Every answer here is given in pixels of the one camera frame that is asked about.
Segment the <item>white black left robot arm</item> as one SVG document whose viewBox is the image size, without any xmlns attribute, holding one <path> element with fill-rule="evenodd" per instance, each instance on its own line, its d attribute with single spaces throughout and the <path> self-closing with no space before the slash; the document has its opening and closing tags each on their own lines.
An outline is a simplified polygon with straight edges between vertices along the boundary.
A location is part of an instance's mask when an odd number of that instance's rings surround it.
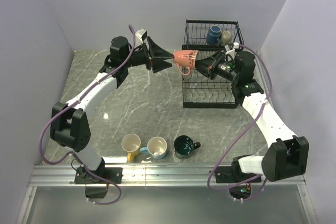
<svg viewBox="0 0 336 224">
<path fill-rule="evenodd" d="M 128 76 L 128 69 L 144 65 L 153 73 L 172 66 L 172 53 L 159 47 L 150 37 L 141 45 L 131 45 L 123 36 L 112 39 L 110 53 L 94 80 L 76 97 L 52 108 L 50 138 L 70 149 L 81 167 L 77 173 L 93 183 L 108 178 L 105 162 L 90 146 L 91 131 L 88 118 L 105 98 L 116 90 Z"/>
</svg>

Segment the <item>beige ceramic mug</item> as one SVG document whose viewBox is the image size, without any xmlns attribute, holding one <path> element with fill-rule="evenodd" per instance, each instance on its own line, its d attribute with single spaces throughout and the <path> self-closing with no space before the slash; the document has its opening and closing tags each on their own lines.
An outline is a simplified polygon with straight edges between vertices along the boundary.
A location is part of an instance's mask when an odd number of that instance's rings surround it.
<svg viewBox="0 0 336 224">
<path fill-rule="evenodd" d="M 222 35 L 221 35 L 221 45 L 226 45 L 226 44 L 229 44 L 231 43 L 232 41 L 232 38 L 233 38 L 233 35 L 230 31 L 226 30 L 226 31 L 223 31 L 222 32 Z"/>
</svg>

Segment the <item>yellow ceramic mug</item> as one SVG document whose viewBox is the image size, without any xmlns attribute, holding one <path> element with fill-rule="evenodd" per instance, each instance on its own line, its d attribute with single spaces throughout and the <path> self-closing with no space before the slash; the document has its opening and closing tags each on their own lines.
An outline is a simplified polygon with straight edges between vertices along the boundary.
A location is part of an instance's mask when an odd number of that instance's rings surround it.
<svg viewBox="0 0 336 224">
<path fill-rule="evenodd" d="M 141 139 L 136 134 L 128 134 L 122 139 L 121 146 L 127 152 L 127 162 L 130 163 L 140 153 Z"/>
</svg>

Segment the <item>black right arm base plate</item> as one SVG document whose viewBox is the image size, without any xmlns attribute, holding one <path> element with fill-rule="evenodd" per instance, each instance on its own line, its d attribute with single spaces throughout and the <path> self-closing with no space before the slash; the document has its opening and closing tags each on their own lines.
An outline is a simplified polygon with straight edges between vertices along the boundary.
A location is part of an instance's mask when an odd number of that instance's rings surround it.
<svg viewBox="0 0 336 224">
<path fill-rule="evenodd" d="M 245 174 L 241 171 L 238 167 L 232 166 L 219 166 L 215 170 L 214 174 L 211 178 L 215 178 L 215 183 L 217 184 L 235 184 L 246 181 L 248 179 L 254 178 L 251 182 L 252 183 L 259 183 L 261 182 L 261 177 L 256 174 Z"/>
</svg>

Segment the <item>light blue ceramic mug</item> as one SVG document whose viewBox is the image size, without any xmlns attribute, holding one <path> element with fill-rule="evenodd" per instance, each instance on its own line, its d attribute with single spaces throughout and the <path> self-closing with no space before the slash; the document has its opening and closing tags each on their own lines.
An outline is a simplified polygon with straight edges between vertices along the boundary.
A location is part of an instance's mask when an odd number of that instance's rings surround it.
<svg viewBox="0 0 336 224">
<path fill-rule="evenodd" d="M 140 153 L 149 154 L 154 159 L 163 159 L 167 151 L 167 142 L 164 138 L 156 136 L 148 141 L 146 147 L 140 148 Z"/>
</svg>

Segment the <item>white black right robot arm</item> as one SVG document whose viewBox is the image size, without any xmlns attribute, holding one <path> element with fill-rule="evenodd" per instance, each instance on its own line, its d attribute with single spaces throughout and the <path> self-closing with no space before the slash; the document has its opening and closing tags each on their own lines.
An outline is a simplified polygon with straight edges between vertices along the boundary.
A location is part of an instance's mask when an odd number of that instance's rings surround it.
<svg viewBox="0 0 336 224">
<path fill-rule="evenodd" d="M 243 155 L 233 160 L 232 178 L 242 182 L 265 176 L 270 182 L 303 175 L 307 169 L 309 142 L 298 137 L 287 127 L 269 103 L 270 94 L 265 93 L 253 78 L 255 59 L 259 56 L 251 49 L 218 52 L 214 58 L 196 62 L 196 70 L 205 70 L 208 77 L 222 76 L 232 83 L 235 100 L 250 114 L 253 121 L 247 126 L 250 130 L 257 125 L 268 146 L 265 155 Z"/>
</svg>

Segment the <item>black box under rail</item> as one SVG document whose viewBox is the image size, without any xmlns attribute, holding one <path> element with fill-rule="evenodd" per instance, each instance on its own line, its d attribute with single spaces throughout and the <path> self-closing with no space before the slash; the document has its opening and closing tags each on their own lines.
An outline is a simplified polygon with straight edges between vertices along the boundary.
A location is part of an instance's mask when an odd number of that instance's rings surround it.
<svg viewBox="0 0 336 224">
<path fill-rule="evenodd" d="M 85 187 L 85 197 L 88 199 L 104 199 L 108 188 L 105 187 Z"/>
</svg>

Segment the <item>dark blue ceramic mug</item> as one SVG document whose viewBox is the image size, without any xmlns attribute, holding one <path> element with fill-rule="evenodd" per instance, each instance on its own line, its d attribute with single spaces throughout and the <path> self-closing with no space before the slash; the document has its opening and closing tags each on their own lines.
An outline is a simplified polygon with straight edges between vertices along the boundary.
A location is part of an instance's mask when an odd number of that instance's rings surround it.
<svg viewBox="0 0 336 224">
<path fill-rule="evenodd" d="M 208 45 L 219 46 L 221 44 L 222 29 L 217 25 L 212 25 L 206 35 Z"/>
</svg>

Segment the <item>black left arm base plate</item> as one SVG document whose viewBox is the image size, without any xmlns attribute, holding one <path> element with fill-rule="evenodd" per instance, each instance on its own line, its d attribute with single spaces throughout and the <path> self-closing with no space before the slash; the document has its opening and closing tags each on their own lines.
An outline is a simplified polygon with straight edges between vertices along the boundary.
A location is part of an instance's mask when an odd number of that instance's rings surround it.
<svg viewBox="0 0 336 224">
<path fill-rule="evenodd" d="M 94 174 L 108 179 L 115 184 L 120 184 L 122 179 L 122 168 L 102 168 L 99 171 L 92 171 Z M 104 181 L 90 175 L 83 167 L 78 167 L 75 175 L 75 184 L 103 184 Z"/>
</svg>

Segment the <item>dark green ceramic mug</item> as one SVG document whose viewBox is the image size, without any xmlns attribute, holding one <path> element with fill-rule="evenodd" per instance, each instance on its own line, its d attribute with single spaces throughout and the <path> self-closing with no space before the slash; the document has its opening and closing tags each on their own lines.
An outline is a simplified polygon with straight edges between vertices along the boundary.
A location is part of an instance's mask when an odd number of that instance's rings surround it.
<svg viewBox="0 0 336 224">
<path fill-rule="evenodd" d="M 179 159 L 187 159 L 191 156 L 194 150 L 201 147 L 200 142 L 194 142 L 187 135 L 180 135 L 174 140 L 174 153 Z"/>
</svg>

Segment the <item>aluminium mounting rail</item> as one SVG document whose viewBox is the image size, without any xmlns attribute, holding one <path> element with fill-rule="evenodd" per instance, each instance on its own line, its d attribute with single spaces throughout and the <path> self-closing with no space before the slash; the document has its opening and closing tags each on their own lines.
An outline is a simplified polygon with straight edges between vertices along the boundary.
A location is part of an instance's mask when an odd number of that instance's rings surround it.
<svg viewBox="0 0 336 224">
<path fill-rule="evenodd" d="M 123 163 L 107 164 L 107 168 L 122 168 L 120 187 L 150 186 L 206 186 L 211 164 Z M 28 185 L 30 187 L 76 186 L 75 171 L 71 166 L 35 166 Z"/>
</svg>

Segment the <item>pink ceramic mug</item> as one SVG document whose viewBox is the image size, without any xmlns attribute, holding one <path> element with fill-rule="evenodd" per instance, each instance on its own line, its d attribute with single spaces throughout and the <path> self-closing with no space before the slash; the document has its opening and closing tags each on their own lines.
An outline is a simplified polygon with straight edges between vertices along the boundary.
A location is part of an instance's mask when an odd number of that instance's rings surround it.
<svg viewBox="0 0 336 224">
<path fill-rule="evenodd" d="M 173 62 L 183 76 L 188 76 L 191 70 L 196 69 L 197 54 L 198 50 L 179 50 L 173 54 Z M 182 71 L 182 67 L 187 69 L 187 73 Z"/>
</svg>

